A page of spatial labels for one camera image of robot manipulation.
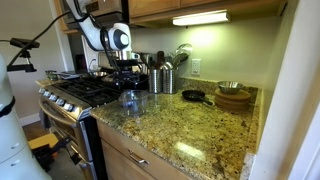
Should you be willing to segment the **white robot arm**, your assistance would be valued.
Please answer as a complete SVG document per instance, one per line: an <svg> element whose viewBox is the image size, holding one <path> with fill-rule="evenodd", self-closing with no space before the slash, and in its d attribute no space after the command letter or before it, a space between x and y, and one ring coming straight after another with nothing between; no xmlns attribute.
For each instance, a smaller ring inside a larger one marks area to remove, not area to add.
<svg viewBox="0 0 320 180"><path fill-rule="evenodd" d="M0 0L0 180L39 180L50 177L31 153L21 127L38 117L36 79L49 69L71 70L67 38L55 25L32 50L33 73L8 72L18 48L7 44L13 37L32 39L57 17L53 0Z"/></svg>

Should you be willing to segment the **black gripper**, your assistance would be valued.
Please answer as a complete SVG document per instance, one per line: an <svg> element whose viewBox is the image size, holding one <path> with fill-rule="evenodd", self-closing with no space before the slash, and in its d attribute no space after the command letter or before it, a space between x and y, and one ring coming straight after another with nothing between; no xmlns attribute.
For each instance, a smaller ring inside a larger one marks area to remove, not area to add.
<svg viewBox="0 0 320 180"><path fill-rule="evenodd" d="M131 70L120 70L113 73L113 82L119 88L126 85L137 84L139 80L140 74Z"/></svg>

